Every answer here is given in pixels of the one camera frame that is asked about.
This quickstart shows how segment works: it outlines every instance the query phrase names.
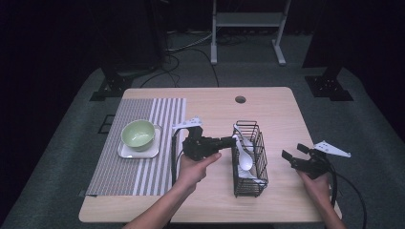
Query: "human hand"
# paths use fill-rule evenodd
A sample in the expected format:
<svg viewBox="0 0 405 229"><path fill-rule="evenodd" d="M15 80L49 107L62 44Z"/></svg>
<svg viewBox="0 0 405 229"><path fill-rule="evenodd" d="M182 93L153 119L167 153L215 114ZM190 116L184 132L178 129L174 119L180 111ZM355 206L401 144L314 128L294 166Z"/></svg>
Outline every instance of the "human hand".
<svg viewBox="0 0 405 229"><path fill-rule="evenodd" d="M304 172L298 171L298 175L304 181L305 188L315 203L330 203L330 186L328 174L323 174L316 179L311 179Z"/></svg>
<svg viewBox="0 0 405 229"><path fill-rule="evenodd" d="M206 167L221 157L221 153L213 154L200 161L195 161L186 155L181 156L179 178L175 185L181 185L191 194L196 190L197 183L206 176Z"/></svg>

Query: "white plate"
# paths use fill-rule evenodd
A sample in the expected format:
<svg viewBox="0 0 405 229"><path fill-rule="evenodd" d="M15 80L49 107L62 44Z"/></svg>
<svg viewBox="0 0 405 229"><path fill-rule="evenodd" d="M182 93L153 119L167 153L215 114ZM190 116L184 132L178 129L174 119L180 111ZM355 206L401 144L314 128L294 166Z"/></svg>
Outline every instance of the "white plate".
<svg viewBox="0 0 405 229"><path fill-rule="evenodd" d="M136 151L127 145L125 145L122 141L119 142L119 146L117 149L118 155L123 158L129 159L137 159L137 158L152 158L159 153L160 148L160 141L161 141L161 127L158 125L155 126L155 139L151 148L146 151Z"/></svg>

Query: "wire basket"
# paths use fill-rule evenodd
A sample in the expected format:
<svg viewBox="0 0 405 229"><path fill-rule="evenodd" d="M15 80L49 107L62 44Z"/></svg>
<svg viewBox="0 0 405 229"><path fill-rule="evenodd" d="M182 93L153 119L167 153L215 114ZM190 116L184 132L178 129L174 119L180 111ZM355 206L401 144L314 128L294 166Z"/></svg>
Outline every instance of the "wire basket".
<svg viewBox="0 0 405 229"><path fill-rule="evenodd" d="M242 147L252 157L253 166L249 171L242 170L239 167L239 150L236 147L232 148L234 194L235 197L258 197L268 184L267 159L263 136L256 121L240 120L236 125L241 132L239 133L234 129L233 135L239 137ZM253 147L246 147L243 136L253 143Z"/></svg>

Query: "table top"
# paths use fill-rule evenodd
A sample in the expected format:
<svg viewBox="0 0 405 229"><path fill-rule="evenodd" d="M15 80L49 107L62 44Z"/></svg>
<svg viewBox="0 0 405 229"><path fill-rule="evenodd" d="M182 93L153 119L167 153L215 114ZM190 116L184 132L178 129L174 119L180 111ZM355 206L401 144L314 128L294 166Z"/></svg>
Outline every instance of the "table top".
<svg viewBox="0 0 405 229"><path fill-rule="evenodd" d="M243 96L245 103L236 102ZM204 136L232 134L238 120L255 120L266 147L268 186L258 197L233 194L232 156L207 168L207 176L185 201L172 222L311 222L321 221L301 178L281 157L282 150L308 158L297 143L313 145L305 121L289 88L156 88L129 89L123 99L186 98L185 119L198 116ZM159 196L87 196L79 218L84 222L128 222ZM341 216L336 204L336 212Z"/></svg>

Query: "white spoon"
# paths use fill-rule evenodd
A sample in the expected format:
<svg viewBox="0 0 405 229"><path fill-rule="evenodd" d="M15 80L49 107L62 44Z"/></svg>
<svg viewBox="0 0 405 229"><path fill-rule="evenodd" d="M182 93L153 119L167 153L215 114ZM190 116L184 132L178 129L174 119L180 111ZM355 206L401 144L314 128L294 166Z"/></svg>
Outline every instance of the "white spoon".
<svg viewBox="0 0 405 229"><path fill-rule="evenodd" d="M240 178L251 178L253 181L260 185L265 185L266 183L262 181L259 178L256 178L254 175L252 175L249 171L246 171L241 168L241 166L238 165L238 174Z"/></svg>
<svg viewBox="0 0 405 229"><path fill-rule="evenodd" d="M237 132L239 132L239 134L241 135L241 137L242 137L242 142L244 143L245 147L246 147L249 151L253 152L253 151L254 151L254 149L253 149L253 143L252 143L251 141L249 141L249 139L247 139L247 137L245 137L245 136L242 134L242 131L241 131L241 129L239 129L238 125L233 124L233 128L235 128L235 130L236 130Z"/></svg>
<svg viewBox="0 0 405 229"><path fill-rule="evenodd" d="M239 165L243 170L250 170L253 166L252 157L244 150L238 136L234 135L233 138L236 139L236 147L238 147L239 151Z"/></svg>

